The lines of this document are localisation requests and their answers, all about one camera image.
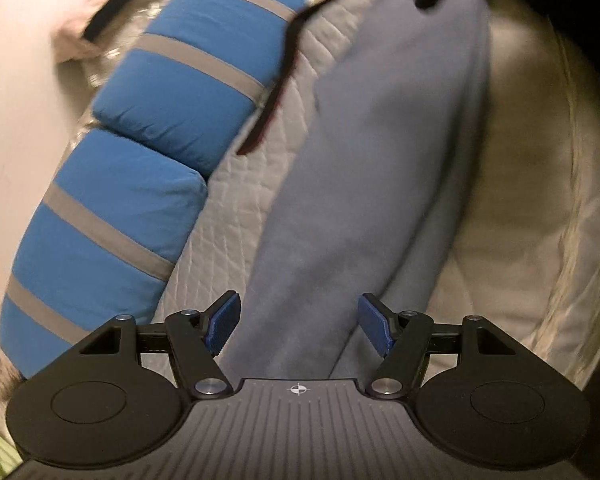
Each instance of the crosshair marking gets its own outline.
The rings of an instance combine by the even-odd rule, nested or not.
[[[306,386],[302,386],[302,384],[298,383],[295,386],[292,386],[291,388],[287,388],[287,390],[290,390],[291,393],[296,394],[298,397],[301,394],[304,394],[305,392],[308,392],[311,388],[307,388]]]

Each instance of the black strap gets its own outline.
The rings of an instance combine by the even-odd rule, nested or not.
[[[282,67],[280,69],[280,78],[274,85],[271,93],[267,97],[262,113],[258,117],[255,125],[244,139],[244,142],[237,151],[237,155],[247,155],[254,151],[264,139],[267,131],[269,121],[273,117],[273,112],[278,106],[280,96],[285,89],[286,82],[288,81],[291,73],[293,72],[296,53],[298,52],[298,44],[300,41],[300,34],[304,28],[304,24],[320,10],[324,5],[332,2],[333,0],[324,0],[319,4],[315,4],[312,7],[308,7],[300,12],[293,20],[289,22],[286,27],[285,33],[285,50],[282,57]]]

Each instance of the fabric fold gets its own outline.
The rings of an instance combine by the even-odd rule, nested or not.
[[[381,296],[407,264],[425,269],[427,283],[389,306],[426,305],[468,189],[487,80],[484,0],[442,0],[429,12],[413,0],[376,1],[348,54],[316,84],[316,117],[219,357],[232,381],[329,377],[349,359],[357,297]],[[450,195],[447,219],[436,201]],[[441,240],[427,228],[432,216],[446,224]],[[420,279],[407,274],[401,283]]]

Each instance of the quilted white bedspread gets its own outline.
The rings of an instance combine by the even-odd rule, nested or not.
[[[205,310],[229,289],[244,296],[267,214],[314,114],[314,82],[346,52],[372,1],[337,0],[311,20],[264,142],[235,155],[252,118],[211,177],[154,321]],[[450,323],[488,316],[583,387],[600,358],[600,82],[524,2],[490,5],[480,170],[427,313]],[[449,358],[432,358],[430,373],[452,366]],[[171,375],[162,356],[144,363]]]

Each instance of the circular pad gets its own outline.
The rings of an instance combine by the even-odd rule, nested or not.
[[[503,424],[520,424],[544,410],[544,399],[531,386],[513,381],[494,381],[478,386],[471,394],[474,410]]]
[[[74,424],[95,424],[116,416],[126,404],[126,393],[115,384],[90,381],[63,388],[51,401],[60,418]]]
[[[557,372],[504,360],[436,375],[421,387],[414,408],[436,446],[466,462],[509,470],[567,459],[589,421],[581,392]]]
[[[122,359],[97,366],[78,358],[19,387],[7,424],[24,456],[89,468],[125,463],[154,449],[182,411],[180,394],[161,375]]]

